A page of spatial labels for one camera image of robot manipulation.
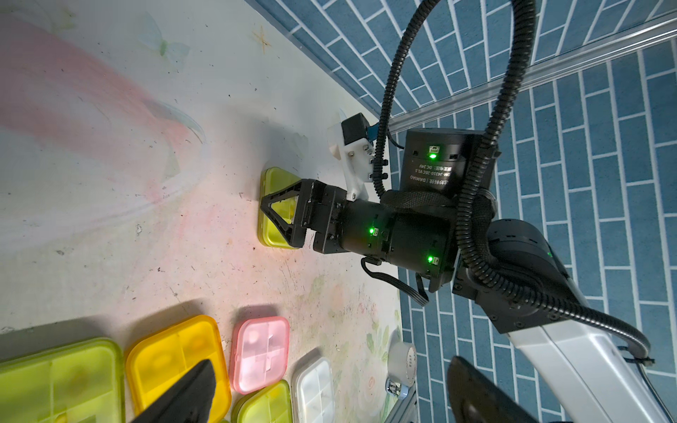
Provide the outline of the pink pillbox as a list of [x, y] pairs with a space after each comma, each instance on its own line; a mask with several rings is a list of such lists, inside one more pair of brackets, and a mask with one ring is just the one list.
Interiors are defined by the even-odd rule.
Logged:
[[281, 381], [287, 373], [290, 325], [285, 317], [247, 319], [234, 329], [230, 358], [233, 389], [247, 395]]

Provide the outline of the orange pillbox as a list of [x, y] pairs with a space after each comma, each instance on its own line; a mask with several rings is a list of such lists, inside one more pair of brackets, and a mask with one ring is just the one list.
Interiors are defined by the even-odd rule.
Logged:
[[134, 413], [141, 414], [203, 360], [213, 364], [216, 380], [209, 421], [223, 421], [232, 394], [218, 324], [208, 315], [196, 315], [167, 327], [130, 349], [125, 374]]

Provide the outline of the clear pillbox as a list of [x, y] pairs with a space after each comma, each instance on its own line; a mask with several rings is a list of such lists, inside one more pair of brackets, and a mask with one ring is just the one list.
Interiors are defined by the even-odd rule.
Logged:
[[294, 422], [333, 423], [336, 401], [331, 363], [317, 357], [299, 368], [293, 379]]

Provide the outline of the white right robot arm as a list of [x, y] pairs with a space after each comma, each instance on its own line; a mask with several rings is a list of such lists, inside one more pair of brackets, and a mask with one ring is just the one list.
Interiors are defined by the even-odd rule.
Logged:
[[422, 305], [451, 284], [529, 359], [573, 421], [671, 421], [646, 375], [648, 340], [588, 306], [539, 229], [495, 218], [493, 173], [472, 169], [496, 159], [481, 141], [478, 131], [410, 130], [400, 188], [379, 202], [303, 179], [260, 208], [289, 246], [313, 231], [317, 252], [358, 254], [371, 277]]

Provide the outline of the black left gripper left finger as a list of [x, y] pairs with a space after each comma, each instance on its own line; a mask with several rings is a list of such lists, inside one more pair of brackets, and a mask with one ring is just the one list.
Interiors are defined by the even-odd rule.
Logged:
[[216, 386], [213, 363], [199, 361], [133, 422], [208, 422]]

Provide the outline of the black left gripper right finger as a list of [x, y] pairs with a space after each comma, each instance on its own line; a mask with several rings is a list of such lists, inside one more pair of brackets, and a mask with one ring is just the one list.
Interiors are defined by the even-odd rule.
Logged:
[[447, 388], [456, 422], [537, 422], [461, 356], [451, 360]]

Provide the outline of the green pillbox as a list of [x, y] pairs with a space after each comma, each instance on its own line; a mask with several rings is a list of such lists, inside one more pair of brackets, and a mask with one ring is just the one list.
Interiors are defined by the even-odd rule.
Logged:
[[291, 391], [285, 380], [240, 398], [232, 412], [235, 423], [292, 423]]
[[123, 356], [108, 338], [1, 364], [3, 422], [123, 422]]
[[[285, 171], [284, 169], [282, 169], [282, 168], [280, 168], [280, 167], [269, 167], [268, 169], [266, 169], [266, 170], [262, 173], [261, 181], [262, 181], [263, 179], [299, 179], [299, 181], [300, 181], [300, 178], [299, 178], [298, 176], [296, 176], [295, 174], [289, 173], [289, 172]], [[258, 237], [258, 217], [257, 217], [257, 237]]]

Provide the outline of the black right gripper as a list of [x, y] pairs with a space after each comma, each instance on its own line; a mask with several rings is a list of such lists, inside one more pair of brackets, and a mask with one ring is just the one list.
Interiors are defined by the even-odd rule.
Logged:
[[[261, 198], [284, 190], [299, 179], [263, 179]], [[340, 187], [319, 180], [300, 181], [298, 201], [291, 197], [273, 204], [273, 211], [291, 224], [295, 214], [295, 246], [301, 248], [308, 230], [315, 232], [313, 250], [321, 254], [338, 254], [346, 250], [340, 245], [340, 219], [347, 204], [347, 192]], [[262, 245], [277, 249], [291, 249], [273, 222], [261, 211], [258, 214], [258, 239]]]

